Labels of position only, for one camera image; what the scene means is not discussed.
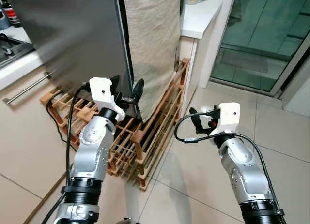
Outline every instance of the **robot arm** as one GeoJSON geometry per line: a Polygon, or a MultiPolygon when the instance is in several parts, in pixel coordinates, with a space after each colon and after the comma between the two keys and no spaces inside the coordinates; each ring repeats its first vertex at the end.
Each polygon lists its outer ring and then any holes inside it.
{"type": "Polygon", "coordinates": [[[197,116],[191,117],[197,134],[215,135],[211,140],[219,149],[222,165],[228,173],[232,190],[246,224],[284,224],[284,212],[276,207],[265,173],[244,142],[231,134],[239,124],[240,104],[221,103],[207,115],[210,128],[203,129],[197,116]]]}
{"type": "MultiPolygon", "coordinates": [[[[116,123],[125,118],[120,93],[111,94],[118,83],[118,77],[94,77],[90,79],[93,101],[99,109],[80,133],[79,149],[74,157],[70,183],[62,188],[64,203],[60,204],[54,224],[93,224],[99,217],[98,200],[101,184],[106,174],[109,148],[114,140],[116,123]]],[[[139,92],[143,91],[143,80],[138,82],[139,92]]]]}

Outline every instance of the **glass sliding door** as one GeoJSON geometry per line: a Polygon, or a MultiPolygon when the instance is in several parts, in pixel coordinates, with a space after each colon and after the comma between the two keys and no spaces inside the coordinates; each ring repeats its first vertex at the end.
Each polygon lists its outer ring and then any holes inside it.
{"type": "Polygon", "coordinates": [[[235,0],[211,80],[274,95],[309,47],[310,0],[235,0]]]}

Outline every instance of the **black electrical cord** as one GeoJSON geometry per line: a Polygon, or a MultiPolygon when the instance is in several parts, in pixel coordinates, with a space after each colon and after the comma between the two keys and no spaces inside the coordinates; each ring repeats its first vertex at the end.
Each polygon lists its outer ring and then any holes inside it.
{"type": "Polygon", "coordinates": [[[194,113],[194,114],[185,115],[183,118],[181,118],[179,120],[179,122],[175,126],[175,129],[174,129],[174,136],[175,136],[175,138],[177,140],[181,141],[181,142],[184,142],[184,143],[200,142],[200,141],[203,141],[203,140],[207,140],[207,139],[215,138],[215,137],[219,137],[219,136],[224,136],[224,135],[226,135],[226,136],[227,135],[232,135],[232,136],[237,136],[237,137],[241,137],[243,139],[246,139],[248,142],[250,142],[250,144],[253,145],[253,147],[257,151],[257,154],[258,154],[258,156],[259,156],[259,158],[261,160],[261,163],[262,163],[263,172],[265,173],[265,176],[266,176],[267,181],[268,181],[270,192],[271,192],[272,197],[273,197],[273,199],[275,201],[277,209],[280,209],[279,203],[278,203],[278,200],[277,200],[277,197],[276,197],[276,194],[275,194],[275,191],[274,191],[273,186],[272,186],[272,182],[271,182],[270,176],[269,176],[268,171],[267,171],[267,167],[266,167],[265,161],[263,159],[263,155],[262,155],[261,151],[259,150],[258,146],[256,145],[256,143],[252,139],[250,139],[249,137],[247,137],[247,136],[245,136],[243,134],[238,134],[238,133],[219,133],[219,134],[209,135],[209,136],[202,137],[202,138],[195,138],[195,139],[188,139],[188,140],[181,139],[181,138],[178,137],[178,135],[177,135],[178,128],[179,128],[180,124],[184,120],[186,120],[186,119],[188,119],[188,118],[190,118],[192,116],[209,116],[209,115],[210,115],[210,113],[194,113]]]}
{"type": "Polygon", "coordinates": [[[69,111],[69,117],[68,117],[68,123],[67,123],[68,130],[67,130],[67,145],[66,145],[66,186],[68,186],[70,182],[70,137],[71,137],[71,122],[72,122],[74,104],[76,103],[78,94],[86,88],[87,88],[86,85],[82,85],[81,87],[78,88],[78,90],[73,96],[73,99],[70,105],[70,111],[69,111]]]}
{"type": "Polygon", "coordinates": [[[41,222],[41,224],[46,224],[48,219],[52,216],[53,212],[55,211],[55,209],[58,207],[58,205],[62,202],[62,200],[64,199],[64,197],[66,196],[65,193],[63,193],[58,200],[56,201],[56,203],[53,205],[53,207],[50,209],[50,211],[47,213],[47,215],[45,216],[45,218],[43,219],[43,221],[41,222]]]}
{"type": "MultiPolygon", "coordinates": [[[[81,92],[81,90],[84,90],[84,89],[88,89],[88,85],[82,85],[80,88],[78,88],[78,90],[76,91],[76,93],[73,96],[73,99],[72,99],[72,102],[71,102],[71,105],[70,105],[70,111],[69,111],[69,117],[68,117],[68,123],[67,123],[67,125],[68,125],[67,141],[64,141],[64,142],[66,142],[66,186],[68,186],[69,182],[70,182],[70,154],[69,153],[70,153],[70,146],[71,146],[71,144],[70,144],[70,137],[71,137],[71,122],[72,122],[73,108],[74,108],[74,104],[76,103],[76,99],[78,98],[78,94],[81,92]]],[[[46,217],[43,219],[41,224],[46,224],[47,223],[48,219],[51,217],[51,215],[56,210],[56,208],[59,206],[59,204],[62,202],[62,200],[65,198],[65,196],[66,196],[66,192],[64,192],[59,197],[59,199],[56,201],[56,203],[50,209],[50,211],[48,212],[46,217]]]]}
{"type": "MultiPolygon", "coordinates": [[[[47,111],[47,113],[50,115],[50,117],[53,119],[53,121],[55,122],[57,131],[58,131],[59,136],[60,136],[60,139],[62,140],[62,142],[67,143],[67,141],[65,141],[65,140],[63,139],[63,137],[62,137],[62,133],[60,132],[60,129],[59,129],[59,126],[58,126],[58,124],[57,124],[56,119],[55,119],[54,116],[51,114],[50,110],[48,109],[48,108],[51,107],[51,105],[52,105],[52,100],[53,100],[56,96],[58,96],[59,94],[61,94],[61,92],[58,92],[58,93],[54,94],[54,95],[49,99],[49,101],[48,101],[47,104],[46,104],[46,111],[47,111]]],[[[71,146],[71,148],[72,148],[75,152],[77,151],[72,145],[70,145],[70,146],[71,146]]]]}

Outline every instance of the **refrigerator door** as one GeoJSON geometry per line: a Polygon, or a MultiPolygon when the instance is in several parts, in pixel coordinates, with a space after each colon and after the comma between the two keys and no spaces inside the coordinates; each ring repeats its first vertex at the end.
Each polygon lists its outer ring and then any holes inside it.
{"type": "Polygon", "coordinates": [[[121,77],[117,91],[132,96],[133,73],[122,0],[9,0],[34,48],[73,93],[92,77],[121,77]]]}

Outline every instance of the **red component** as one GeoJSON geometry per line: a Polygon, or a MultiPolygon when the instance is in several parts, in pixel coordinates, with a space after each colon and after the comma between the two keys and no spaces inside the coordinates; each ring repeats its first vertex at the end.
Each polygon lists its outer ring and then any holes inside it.
{"type": "Polygon", "coordinates": [[[212,124],[212,127],[214,127],[214,128],[217,126],[217,123],[213,120],[211,121],[211,124],[212,124]]]}
{"type": "Polygon", "coordinates": [[[16,17],[16,13],[13,9],[4,9],[4,11],[8,17],[16,17]]]}

